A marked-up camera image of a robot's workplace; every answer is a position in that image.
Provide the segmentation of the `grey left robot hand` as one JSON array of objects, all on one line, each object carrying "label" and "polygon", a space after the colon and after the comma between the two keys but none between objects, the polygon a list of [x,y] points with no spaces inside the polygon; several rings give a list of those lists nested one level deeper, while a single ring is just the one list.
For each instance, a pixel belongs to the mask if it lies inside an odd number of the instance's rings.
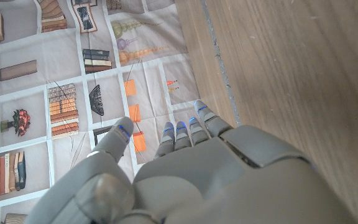
[{"label": "grey left robot hand", "polygon": [[261,129],[233,128],[202,101],[166,123],[154,159],[129,180],[134,136],[121,118],[39,200],[26,223],[355,223],[312,161]]}]

